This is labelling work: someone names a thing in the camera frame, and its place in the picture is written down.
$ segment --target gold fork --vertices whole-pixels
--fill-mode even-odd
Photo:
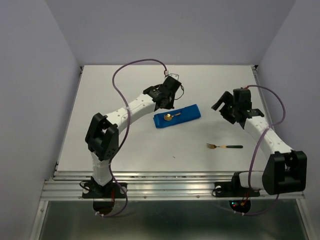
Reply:
[[[209,149],[223,148],[223,149],[242,149],[242,145],[226,145],[226,146],[216,146],[214,144],[207,143],[206,147]]]

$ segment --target spoon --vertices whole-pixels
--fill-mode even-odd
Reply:
[[[164,115],[163,118],[164,118],[164,120],[166,120],[166,121],[171,121],[174,116],[178,116],[178,115],[180,115],[180,114],[181,114],[181,112],[179,112],[179,113],[177,113],[177,114],[174,114],[174,115],[168,113],[168,114]]]

